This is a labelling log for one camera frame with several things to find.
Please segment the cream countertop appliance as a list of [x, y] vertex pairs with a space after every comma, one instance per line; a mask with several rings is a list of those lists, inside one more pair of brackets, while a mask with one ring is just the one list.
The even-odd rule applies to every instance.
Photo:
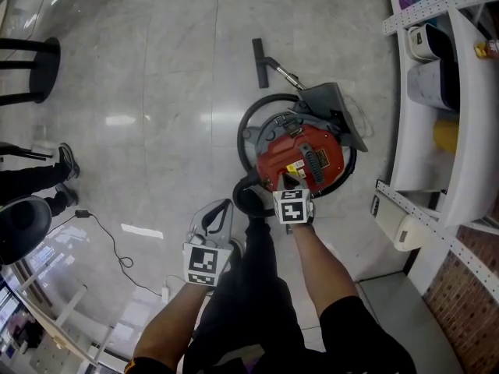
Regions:
[[419, 249], [428, 240], [425, 227], [379, 191], [374, 194], [371, 214], [379, 228], [400, 252]]

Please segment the white metal shelving unit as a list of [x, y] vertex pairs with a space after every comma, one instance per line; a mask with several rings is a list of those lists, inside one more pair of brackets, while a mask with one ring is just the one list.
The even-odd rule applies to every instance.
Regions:
[[[383, 207], [397, 207], [423, 229], [426, 244], [409, 272], [419, 292], [451, 253], [499, 303], [499, 273], [455, 237], [461, 226], [499, 235], [499, 223], [489, 218], [499, 193], [499, 61], [476, 56], [474, 45], [485, 34], [477, 16], [465, 15], [466, 9], [480, 15], [488, 2], [499, 0], [421, 0], [405, 9], [395, 5], [384, 21], [384, 34], [398, 40], [400, 115], [391, 180], [376, 184], [371, 211], [379, 216]], [[409, 50], [409, 31], [430, 19], [448, 30], [458, 64], [460, 113], [453, 154], [434, 142], [440, 110], [408, 94], [408, 74], [418, 64]]]

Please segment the grey plastic cover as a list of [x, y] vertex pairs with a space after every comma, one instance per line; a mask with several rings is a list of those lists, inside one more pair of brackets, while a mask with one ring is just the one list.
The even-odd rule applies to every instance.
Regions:
[[337, 83], [323, 83], [299, 91], [299, 101], [292, 109], [298, 115], [314, 117], [321, 127], [327, 128], [341, 146], [368, 151], [357, 131]]

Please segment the person's left forearm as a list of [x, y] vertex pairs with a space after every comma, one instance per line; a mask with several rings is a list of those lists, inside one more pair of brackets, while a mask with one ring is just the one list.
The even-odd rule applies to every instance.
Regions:
[[134, 349], [133, 359], [151, 358], [176, 372], [193, 335], [208, 287], [186, 283], [149, 322]]

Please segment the person's legs black trousers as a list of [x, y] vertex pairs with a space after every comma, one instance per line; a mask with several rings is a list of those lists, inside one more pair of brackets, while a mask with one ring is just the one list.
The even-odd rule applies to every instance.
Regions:
[[295, 374], [307, 367], [303, 334], [278, 276], [269, 225], [252, 218], [246, 251], [201, 316], [183, 374]]

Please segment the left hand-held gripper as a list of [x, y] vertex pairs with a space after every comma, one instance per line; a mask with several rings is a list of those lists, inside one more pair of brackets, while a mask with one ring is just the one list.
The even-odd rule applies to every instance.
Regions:
[[182, 246], [186, 283], [217, 287], [228, 269], [233, 247], [233, 202], [219, 199], [199, 209], [189, 226], [189, 239]]

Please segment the brown drink bottle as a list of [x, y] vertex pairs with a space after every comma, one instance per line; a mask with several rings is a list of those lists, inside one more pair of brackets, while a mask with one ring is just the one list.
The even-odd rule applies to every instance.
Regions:
[[499, 40], [476, 42], [474, 52], [481, 59], [499, 59]]

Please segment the black floor nozzle with wand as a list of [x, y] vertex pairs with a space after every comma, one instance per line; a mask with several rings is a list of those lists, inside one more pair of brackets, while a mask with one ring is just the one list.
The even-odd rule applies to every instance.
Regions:
[[261, 38], [252, 39], [252, 45], [257, 70], [258, 85], [260, 89], [267, 89], [269, 87], [267, 67], [272, 68], [274, 71], [283, 76], [285, 80], [297, 90], [305, 89], [304, 85], [299, 81], [299, 78], [295, 74], [284, 69], [272, 57], [264, 54], [264, 47]]

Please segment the white bin with black liner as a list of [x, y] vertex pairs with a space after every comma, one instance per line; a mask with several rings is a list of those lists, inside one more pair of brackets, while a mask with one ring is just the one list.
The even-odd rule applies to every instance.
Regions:
[[458, 63], [450, 37], [430, 23], [407, 32], [409, 53], [418, 63], [407, 75], [412, 101], [448, 111], [460, 111]]

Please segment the yellow container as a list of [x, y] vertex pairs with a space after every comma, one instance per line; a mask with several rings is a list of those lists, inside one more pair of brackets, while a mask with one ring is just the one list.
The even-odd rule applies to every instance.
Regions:
[[456, 154], [458, 146], [459, 123], [437, 120], [434, 123], [433, 138], [435, 145], [447, 153]]

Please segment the person's right forearm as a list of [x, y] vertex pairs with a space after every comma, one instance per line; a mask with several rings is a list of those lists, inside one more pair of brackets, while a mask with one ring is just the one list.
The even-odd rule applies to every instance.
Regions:
[[292, 225], [292, 234], [296, 240], [306, 289], [318, 317], [333, 303], [347, 297], [358, 297], [349, 272], [319, 239], [312, 226]]

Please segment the white plug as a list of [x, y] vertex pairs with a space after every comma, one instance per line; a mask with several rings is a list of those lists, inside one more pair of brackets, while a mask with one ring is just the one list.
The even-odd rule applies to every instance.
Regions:
[[162, 301], [167, 305], [176, 296], [185, 283], [185, 280], [180, 276], [174, 274], [167, 275], [161, 289]]

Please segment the white frame table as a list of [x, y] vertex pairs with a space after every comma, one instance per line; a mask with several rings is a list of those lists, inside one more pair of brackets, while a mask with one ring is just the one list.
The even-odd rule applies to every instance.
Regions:
[[116, 319], [95, 302], [88, 286], [65, 272], [64, 259], [49, 259], [32, 274], [24, 261], [4, 266], [0, 277], [58, 349], [96, 369], [123, 373], [126, 361], [108, 348]]

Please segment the person's black shirt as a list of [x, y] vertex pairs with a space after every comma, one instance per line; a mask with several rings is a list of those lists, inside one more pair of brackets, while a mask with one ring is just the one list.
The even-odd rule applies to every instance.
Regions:
[[290, 305], [276, 304], [268, 324], [242, 315], [203, 319], [182, 374], [416, 374], [407, 352], [377, 324], [362, 300], [343, 298], [320, 315], [325, 350], [306, 348]]

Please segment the black chair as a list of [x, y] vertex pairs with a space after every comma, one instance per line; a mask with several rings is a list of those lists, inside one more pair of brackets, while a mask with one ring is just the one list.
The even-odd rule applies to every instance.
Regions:
[[32, 252], [46, 237], [51, 209], [38, 196], [24, 196], [0, 208], [0, 265], [8, 266]]

